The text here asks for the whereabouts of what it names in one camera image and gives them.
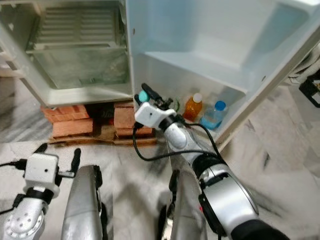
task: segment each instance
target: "plastic bottle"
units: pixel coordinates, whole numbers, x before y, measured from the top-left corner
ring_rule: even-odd
[[[203,117],[200,119],[200,123],[207,129],[213,130],[220,126],[227,111],[226,103],[224,101],[217,101],[214,107],[208,108]]]
[[[202,95],[200,93],[196,93],[186,102],[183,117],[189,121],[194,122],[201,109]]]

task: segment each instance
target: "black cable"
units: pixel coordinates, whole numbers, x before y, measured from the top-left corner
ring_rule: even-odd
[[[208,155],[214,154],[213,152],[203,151],[203,150],[184,150],[184,151],[169,152],[167,154],[147,158],[147,157],[142,156],[138,150],[137,141],[136,141],[136,132],[137,132],[137,128],[135,127],[133,129],[133,134],[132,134],[133,146],[134,146],[134,149],[135,149],[136,153],[138,154],[138,156],[145,161],[155,161],[158,159],[163,159],[163,158],[167,158],[167,157],[171,157],[171,156],[179,155],[179,154],[190,154],[190,153],[201,153],[201,154],[208,154]]]
[[[6,213],[8,213],[8,212],[11,212],[13,209],[14,209],[14,207],[12,207],[12,208],[10,208],[10,209],[7,209],[7,210],[4,210],[4,211],[0,211],[0,215],[6,214]]]
[[[208,135],[208,137],[209,137],[209,139],[210,139],[210,142],[211,142],[211,144],[212,144],[212,147],[213,147],[216,155],[218,156],[218,158],[220,158],[221,160],[223,160],[223,158],[222,158],[222,156],[220,155],[220,152],[219,152],[219,150],[218,150],[218,148],[217,148],[217,145],[216,145],[213,137],[211,136],[209,130],[208,130],[205,126],[203,126],[203,125],[200,124],[200,123],[191,123],[191,124],[185,123],[184,125],[185,125],[185,126],[198,126],[198,127],[201,127],[201,128],[205,131],[205,133]]]
[[[14,161],[6,162],[6,163],[0,164],[0,168],[4,167],[4,166],[14,166],[14,165],[15,165]]]

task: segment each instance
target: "water bottle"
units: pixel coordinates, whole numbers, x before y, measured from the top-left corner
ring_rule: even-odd
[[[213,107],[208,108],[203,117],[200,119],[200,123],[207,129],[213,130],[220,126],[227,111],[226,103],[224,101],[217,101]]]

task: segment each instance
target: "robotic hand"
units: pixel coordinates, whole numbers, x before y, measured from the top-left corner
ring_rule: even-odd
[[[153,161],[183,154],[199,180],[202,193],[198,199],[204,216],[210,228],[219,236],[228,236],[233,240],[287,240],[283,233],[259,219],[258,207],[250,192],[223,160],[209,131],[200,124],[186,124],[181,116],[169,109],[172,102],[170,98],[164,101],[145,83],[142,89],[155,103],[141,102],[138,95],[134,96],[139,108],[134,115],[137,123],[133,130],[133,143],[139,157]],[[215,153],[204,150],[205,147],[195,140],[188,130],[192,125],[206,131]],[[142,156],[135,140],[136,128],[142,126],[161,129],[173,152],[152,158]]]
[[[71,170],[59,171],[58,156],[45,154],[42,144],[28,159],[8,163],[24,170],[25,194],[18,194],[13,213],[5,220],[3,240],[39,239],[45,229],[45,214],[52,199],[59,195],[62,178],[74,178],[80,164],[81,150],[74,151]]]

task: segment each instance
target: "refrigerator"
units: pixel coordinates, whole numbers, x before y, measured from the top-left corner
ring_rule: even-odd
[[[0,57],[43,106],[201,93],[218,142],[319,41],[320,0],[0,0]]]

